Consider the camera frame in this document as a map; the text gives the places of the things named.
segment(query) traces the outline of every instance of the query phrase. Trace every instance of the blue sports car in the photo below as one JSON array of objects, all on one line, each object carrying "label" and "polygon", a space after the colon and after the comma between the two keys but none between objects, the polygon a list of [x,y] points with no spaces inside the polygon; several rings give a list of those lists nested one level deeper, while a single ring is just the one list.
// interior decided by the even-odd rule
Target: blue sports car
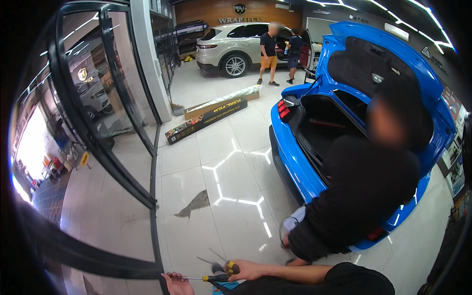
[{"label": "blue sports car", "polygon": [[[344,134],[367,136],[367,105],[376,85],[392,71],[416,82],[434,125],[429,145],[416,152],[422,178],[414,198],[409,204],[401,205],[381,228],[350,247],[358,251],[386,237],[413,211],[426,190],[431,169],[453,140],[455,125],[441,98],[443,86],[438,76],[417,51],[368,25],[339,22],[330,28],[333,34],[323,36],[315,82],[285,89],[282,100],[270,111],[274,163],[299,203],[309,203],[327,189],[329,180],[320,173],[320,168],[336,138]],[[307,56],[301,56],[300,60],[310,65],[313,58],[310,50],[302,48],[302,55]],[[312,124],[314,120],[345,127]]]}]

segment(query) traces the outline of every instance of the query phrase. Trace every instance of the wet floor sign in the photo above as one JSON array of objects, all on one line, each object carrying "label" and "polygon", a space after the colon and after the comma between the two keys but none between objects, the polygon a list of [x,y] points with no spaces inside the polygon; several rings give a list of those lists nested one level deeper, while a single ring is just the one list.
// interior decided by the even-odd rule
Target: wet floor sign
[{"label": "wet floor sign", "polygon": [[84,152],[84,155],[82,156],[82,160],[80,160],[80,166],[85,167],[87,165],[87,161],[90,158],[88,152]]}]

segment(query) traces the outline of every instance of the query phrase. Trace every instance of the open trunk lid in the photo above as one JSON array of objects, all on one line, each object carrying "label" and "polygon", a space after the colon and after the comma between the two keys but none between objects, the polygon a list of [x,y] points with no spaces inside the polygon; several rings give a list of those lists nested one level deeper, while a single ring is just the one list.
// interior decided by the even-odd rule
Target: open trunk lid
[{"label": "open trunk lid", "polygon": [[[416,153],[421,163],[421,175],[426,175],[455,133],[452,116],[441,99],[443,86],[438,76],[417,51],[393,35],[352,22],[334,23],[330,28],[333,34],[324,36],[316,69],[320,79],[307,95],[328,95],[343,105],[336,95],[336,91],[341,90],[368,104],[378,84],[388,75],[411,79],[420,89],[434,125],[429,145]],[[365,127],[354,112],[350,115]]]}]

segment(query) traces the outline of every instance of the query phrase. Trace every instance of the white suv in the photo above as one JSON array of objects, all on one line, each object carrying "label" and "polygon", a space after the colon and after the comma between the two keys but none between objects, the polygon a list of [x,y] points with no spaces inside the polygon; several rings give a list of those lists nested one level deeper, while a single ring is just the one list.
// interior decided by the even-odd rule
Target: white suv
[{"label": "white suv", "polygon": [[[238,23],[210,28],[197,42],[197,64],[202,70],[224,70],[228,78],[246,74],[251,64],[261,63],[260,38],[268,31],[269,23]],[[277,64],[286,64],[285,41],[292,36],[287,27],[277,36]],[[312,43],[308,30],[302,35],[300,63],[313,70],[318,64],[321,44]]]}]

